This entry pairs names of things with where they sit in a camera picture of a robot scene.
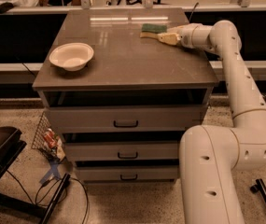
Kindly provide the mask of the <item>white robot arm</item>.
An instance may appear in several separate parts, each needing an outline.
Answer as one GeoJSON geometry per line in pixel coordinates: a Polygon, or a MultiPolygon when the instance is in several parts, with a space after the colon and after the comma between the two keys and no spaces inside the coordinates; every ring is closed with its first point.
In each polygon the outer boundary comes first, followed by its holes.
{"type": "Polygon", "coordinates": [[[233,170],[266,165],[266,102],[241,56],[234,24],[191,23],[158,35],[168,45],[214,53],[222,61],[232,126],[187,129],[179,148],[186,224],[245,224],[233,170]]]}

